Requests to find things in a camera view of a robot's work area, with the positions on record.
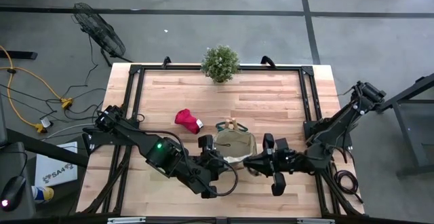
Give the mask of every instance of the red cloth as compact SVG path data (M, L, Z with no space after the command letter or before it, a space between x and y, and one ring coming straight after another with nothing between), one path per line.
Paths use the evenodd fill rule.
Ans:
M194 134L198 134L200 131L197 119L190 114L188 109L183 109L176 114L175 124L185 126L185 128Z

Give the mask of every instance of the yellow extension cord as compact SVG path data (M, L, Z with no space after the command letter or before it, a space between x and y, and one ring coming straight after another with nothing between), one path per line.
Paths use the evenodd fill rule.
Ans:
M26 72L26 73L28 73L28 74L30 74L30 75L32 75L33 77L36 77L39 81L42 81L42 83L44 83L44 85L54 94L54 96L56 97L56 98L58 98L61 102L67 102L68 104L70 104L70 103L72 103L72 99L71 98L68 98L68 99L65 99L65 98L61 98L54 90L53 90L53 88L52 87L50 87L50 85L48 85L48 83L46 82L46 81L44 81L44 79L42 79L42 78L40 78L39 76L37 76L36 74L34 74L33 72L31 72L31 71L28 71L28 70L26 70L26 69L24 69L24 68L21 68L21 67L14 67L14 64L13 64L13 62L12 62L12 59L11 59L11 57L10 57L10 55L7 53L7 51L6 51L6 49L3 47L3 46L1 46L0 45L0 48L5 52L5 54L6 54L6 56L7 56L7 59L9 60L9 63L10 63L10 67L0 67L0 70L2 70L2 69L17 69L17 70L20 70L20 71L24 71L24 72ZM37 131L38 132L44 132L44 130L45 130L45 128L43 127L43 125L42 124L33 124L33 123L30 123L30 122L28 122L27 120L25 120L21 115L20 115L20 113L16 110L16 108L15 108L15 106L14 106L14 104L13 104L13 102L12 102L12 99L11 99L11 94L10 94L10 86L11 86L11 83L12 83L12 78L14 77L14 74L10 74L10 77L9 77L9 82L7 83L7 96L9 97L8 99L9 99L9 103L11 104L11 107L12 107L12 109L14 110L14 112L15 112L15 114L24 122L24 123L26 123L26 124L28 124L28 125L30 125L30 126L32 126L32 127L34 127L34 128L36 128L37 129Z

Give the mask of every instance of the tan bag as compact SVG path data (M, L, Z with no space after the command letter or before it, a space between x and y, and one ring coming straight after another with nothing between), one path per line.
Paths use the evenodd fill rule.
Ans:
M241 131L240 124L237 124L235 118L230 121L226 120L224 129L219 131L214 138L215 147L223 156L224 160L232 164L236 169L243 168L242 162L246 157L256 155L256 140L252 133Z

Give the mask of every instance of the fan stand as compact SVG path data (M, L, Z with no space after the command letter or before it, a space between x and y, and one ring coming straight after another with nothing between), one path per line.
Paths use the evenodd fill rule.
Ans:
M107 65L109 67L112 67L112 63L110 63L109 59L107 58L106 52L102 48L101 48L101 54L104 57L104 59L106 60ZM109 54L109 55L110 55L111 58L120 58L120 59L122 59L124 61L127 61L127 62L133 62L133 61L131 61L131 60L127 59L127 58L124 58L124 57L120 57L120 56L116 56L116 55L112 55L112 54Z

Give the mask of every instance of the fan grille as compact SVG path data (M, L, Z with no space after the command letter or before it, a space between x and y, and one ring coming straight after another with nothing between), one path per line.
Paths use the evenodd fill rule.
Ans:
M74 17L81 30L87 33L102 49L111 56L122 57L125 46L116 35L113 27L86 3L74 4Z

